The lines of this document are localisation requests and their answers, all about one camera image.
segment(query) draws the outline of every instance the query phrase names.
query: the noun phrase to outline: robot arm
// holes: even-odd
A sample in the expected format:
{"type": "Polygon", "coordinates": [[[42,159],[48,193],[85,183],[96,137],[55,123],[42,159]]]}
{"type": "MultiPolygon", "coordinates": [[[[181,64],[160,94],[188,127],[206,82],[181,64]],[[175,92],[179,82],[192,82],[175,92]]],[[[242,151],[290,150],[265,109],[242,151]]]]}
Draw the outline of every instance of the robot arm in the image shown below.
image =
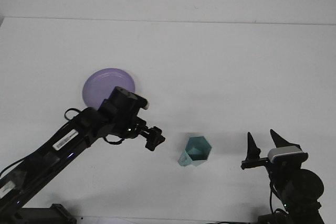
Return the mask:
{"type": "Polygon", "coordinates": [[[260,149],[248,133],[247,157],[242,161],[241,168],[266,167],[271,191],[288,213],[260,216],[258,223],[324,224],[318,211],[321,204],[317,201],[324,191],[323,182],[315,173],[301,169],[308,153],[303,152],[300,145],[287,142],[275,131],[270,132],[276,148],[270,150],[267,158],[259,157],[260,149]]]}
{"type": "Polygon", "coordinates": [[[137,117],[148,102],[134,93],[116,87],[98,110],[86,108],[61,127],[44,145],[28,155],[0,179],[0,220],[6,220],[97,139],[107,135],[120,138],[146,138],[153,151],[165,138],[162,131],[149,129],[137,117]]]}

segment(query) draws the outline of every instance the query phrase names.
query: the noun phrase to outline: gray plastic part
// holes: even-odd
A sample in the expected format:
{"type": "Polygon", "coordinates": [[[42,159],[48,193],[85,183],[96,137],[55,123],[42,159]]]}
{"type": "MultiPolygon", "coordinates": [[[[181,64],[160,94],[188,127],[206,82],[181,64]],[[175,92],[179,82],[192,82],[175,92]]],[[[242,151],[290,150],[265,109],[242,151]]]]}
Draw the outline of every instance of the gray plastic part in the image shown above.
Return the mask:
{"type": "Polygon", "coordinates": [[[270,162],[274,164],[275,159],[278,158],[278,157],[295,155],[295,154],[299,154],[299,153],[303,153],[303,151],[301,149],[299,149],[298,147],[296,147],[296,146],[286,146],[286,147],[271,149],[269,151],[267,157],[270,160],[270,162]]]}

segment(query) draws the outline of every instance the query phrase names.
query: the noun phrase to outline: purple plate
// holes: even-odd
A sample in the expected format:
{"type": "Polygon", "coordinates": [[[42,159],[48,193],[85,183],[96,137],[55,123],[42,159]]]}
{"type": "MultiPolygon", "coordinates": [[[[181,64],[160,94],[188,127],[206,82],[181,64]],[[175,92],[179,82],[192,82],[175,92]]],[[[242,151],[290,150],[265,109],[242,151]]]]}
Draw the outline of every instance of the purple plate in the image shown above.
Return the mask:
{"type": "Polygon", "coordinates": [[[118,68],[105,68],[91,75],[83,87],[83,100],[86,106],[98,109],[104,99],[108,98],[115,86],[128,91],[135,91],[132,77],[118,68]]]}

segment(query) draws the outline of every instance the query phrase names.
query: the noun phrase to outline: white table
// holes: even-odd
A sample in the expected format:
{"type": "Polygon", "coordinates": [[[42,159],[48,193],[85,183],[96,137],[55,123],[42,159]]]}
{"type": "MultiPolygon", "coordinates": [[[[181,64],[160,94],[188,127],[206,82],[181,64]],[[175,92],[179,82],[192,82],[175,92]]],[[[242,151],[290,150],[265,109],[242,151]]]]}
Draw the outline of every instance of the white table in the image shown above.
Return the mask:
{"type": "Polygon", "coordinates": [[[143,138],[98,141],[27,204],[63,204],[77,216],[254,221],[268,214],[268,176],[242,171],[251,131],[262,156],[272,128],[299,143],[304,168],[325,184],[321,215],[334,213],[336,27],[5,18],[0,28],[0,164],[32,152],[83,109],[95,71],[126,70],[163,129],[151,153],[143,138]],[[177,159],[189,135],[213,147],[199,167],[177,159]]]}

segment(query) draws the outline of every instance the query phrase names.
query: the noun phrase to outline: label sticker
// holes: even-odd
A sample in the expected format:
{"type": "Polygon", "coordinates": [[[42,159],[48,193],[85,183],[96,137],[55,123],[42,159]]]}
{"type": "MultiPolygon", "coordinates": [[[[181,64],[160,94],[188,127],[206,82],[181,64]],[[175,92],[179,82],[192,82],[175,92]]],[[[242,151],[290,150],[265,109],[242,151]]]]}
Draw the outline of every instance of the label sticker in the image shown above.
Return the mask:
{"type": "Polygon", "coordinates": [[[15,187],[15,184],[13,183],[13,181],[8,181],[6,185],[4,185],[1,189],[0,189],[0,199],[2,199],[3,197],[5,197],[6,194],[8,194],[11,190],[13,190],[15,187]]]}
{"type": "Polygon", "coordinates": [[[76,130],[71,130],[68,134],[66,134],[64,137],[58,140],[55,144],[53,144],[53,148],[57,151],[62,149],[63,146],[69,143],[69,141],[72,140],[77,135],[78,135],[78,132],[76,130]]]}

